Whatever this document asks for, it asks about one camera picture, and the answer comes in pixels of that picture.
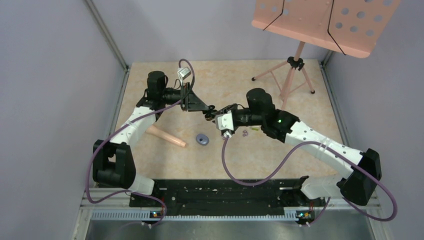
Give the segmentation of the black earbud charging case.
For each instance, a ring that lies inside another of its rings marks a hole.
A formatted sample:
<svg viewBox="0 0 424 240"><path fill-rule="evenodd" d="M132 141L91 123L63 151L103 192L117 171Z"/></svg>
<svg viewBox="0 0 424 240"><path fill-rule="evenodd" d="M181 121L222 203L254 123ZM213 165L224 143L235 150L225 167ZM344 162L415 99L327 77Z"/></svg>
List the black earbud charging case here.
<svg viewBox="0 0 424 240"><path fill-rule="evenodd" d="M218 114L218 110L216 110L216 107L214 105L209 105L208 110L203 111L204 118L206 121L210 122L215 119L215 116Z"/></svg>

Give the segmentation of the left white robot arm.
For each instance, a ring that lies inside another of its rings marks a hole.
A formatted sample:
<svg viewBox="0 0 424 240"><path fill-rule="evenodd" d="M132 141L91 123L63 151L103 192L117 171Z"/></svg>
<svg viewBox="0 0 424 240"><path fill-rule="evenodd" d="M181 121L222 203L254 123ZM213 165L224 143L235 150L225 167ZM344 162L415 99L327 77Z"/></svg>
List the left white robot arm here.
<svg viewBox="0 0 424 240"><path fill-rule="evenodd" d="M184 82L192 71L188 67L177 70L178 89L167 87L168 77L162 71L147 76L147 88L127 121L107 140L98 140L93 146L92 177L99 184L141 193L141 200L149 207L160 202L155 182L137 172L131 147L171 106L180 105L187 112L206 113L211 106L202 102L193 92L194 84Z"/></svg>

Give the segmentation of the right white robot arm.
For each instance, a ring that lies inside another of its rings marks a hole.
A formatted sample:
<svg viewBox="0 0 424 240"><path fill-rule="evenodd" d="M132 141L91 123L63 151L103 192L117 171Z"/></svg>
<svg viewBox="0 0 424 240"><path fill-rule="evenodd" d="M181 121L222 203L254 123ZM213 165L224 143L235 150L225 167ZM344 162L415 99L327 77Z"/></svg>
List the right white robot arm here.
<svg viewBox="0 0 424 240"><path fill-rule="evenodd" d="M230 137L238 127L259 126L262 132L284 144L298 147L326 163L337 174L308 178L293 192L299 206L307 206L313 199L337 197L365 206L382 177L380 155L372 148L366 151L350 148L328 138L306 125L299 117L277 109L272 97L262 88L246 94L248 106L228 105L212 109L212 119L221 133Z"/></svg>

